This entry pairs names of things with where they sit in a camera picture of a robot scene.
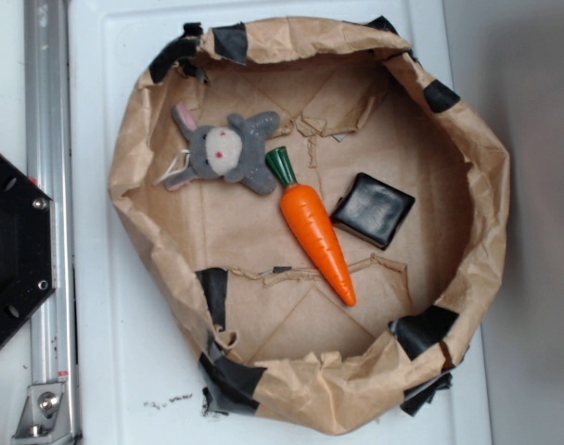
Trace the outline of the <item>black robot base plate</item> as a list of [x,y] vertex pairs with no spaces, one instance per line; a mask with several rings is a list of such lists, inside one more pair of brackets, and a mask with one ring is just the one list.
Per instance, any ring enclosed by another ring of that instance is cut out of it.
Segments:
[[53,200],[0,154],[0,350],[55,290]]

